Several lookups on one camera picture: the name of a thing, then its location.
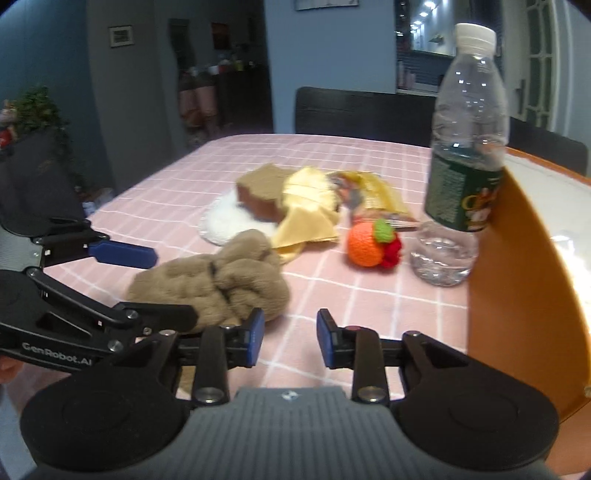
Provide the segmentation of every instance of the knitted orange fruit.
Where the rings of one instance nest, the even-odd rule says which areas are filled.
[[[374,238],[374,223],[357,223],[351,227],[347,254],[360,267],[375,267],[384,259],[384,246]]]

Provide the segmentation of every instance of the round black pad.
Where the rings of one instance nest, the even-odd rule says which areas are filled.
[[[484,365],[437,369],[392,409],[421,450],[469,470],[529,465],[546,457],[558,433],[546,396]]]
[[[33,397],[21,431],[37,463],[110,471],[159,452],[178,435],[187,414],[149,372],[99,365]]]

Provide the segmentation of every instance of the brown sponge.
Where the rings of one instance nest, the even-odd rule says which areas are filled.
[[[281,206],[283,184],[293,173],[295,170],[271,163],[246,173],[236,181],[238,201],[259,220],[281,222],[285,216]]]

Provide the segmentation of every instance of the green plant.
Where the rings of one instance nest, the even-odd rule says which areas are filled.
[[[48,128],[53,130],[52,158],[65,169],[76,187],[84,190],[84,178],[74,169],[72,143],[66,129],[69,122],[61,117],[60,109],[49,97],[49,88],[46,86],[29,88],[14,102],[14,106],[18,113],[15,127],[19,137]]]

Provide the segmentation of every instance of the picture frame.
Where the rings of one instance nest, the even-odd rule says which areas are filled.
[[[111,42],[111,48],[134,45],[134,28],[131,25],[109,27],[109,41]]]
[[[294,0],[296,10],[312,10],[328,7],[358,7],[359,0]]]

